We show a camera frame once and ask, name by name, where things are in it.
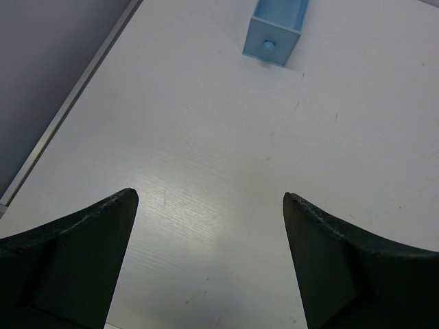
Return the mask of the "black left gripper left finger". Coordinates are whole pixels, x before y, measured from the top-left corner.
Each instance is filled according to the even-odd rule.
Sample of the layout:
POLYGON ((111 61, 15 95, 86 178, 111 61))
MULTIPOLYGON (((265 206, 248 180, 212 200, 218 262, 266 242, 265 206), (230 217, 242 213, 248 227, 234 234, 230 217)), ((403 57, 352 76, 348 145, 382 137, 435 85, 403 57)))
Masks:
POLYGON ((2 328, 103 328, 139 196, 125 188, 1 239, 2 328))

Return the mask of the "blue wooden drawer box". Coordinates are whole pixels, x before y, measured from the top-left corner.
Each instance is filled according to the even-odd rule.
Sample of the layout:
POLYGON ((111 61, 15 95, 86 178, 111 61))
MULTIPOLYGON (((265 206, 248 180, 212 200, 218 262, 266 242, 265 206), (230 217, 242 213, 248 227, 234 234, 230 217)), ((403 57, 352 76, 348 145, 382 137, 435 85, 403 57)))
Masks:
POLYGON ((259 0, 243 47, 245 56, 286 66, 301 35, 308 0, 259 0))

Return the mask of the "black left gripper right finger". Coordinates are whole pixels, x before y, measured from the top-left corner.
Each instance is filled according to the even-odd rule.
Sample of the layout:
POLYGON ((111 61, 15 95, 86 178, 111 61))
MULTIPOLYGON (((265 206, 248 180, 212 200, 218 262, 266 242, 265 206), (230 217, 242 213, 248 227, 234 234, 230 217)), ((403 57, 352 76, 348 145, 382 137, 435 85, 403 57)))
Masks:
POLYGON ((437 328, 438 253, 397 243, 283 198, 309 328, 437 328))

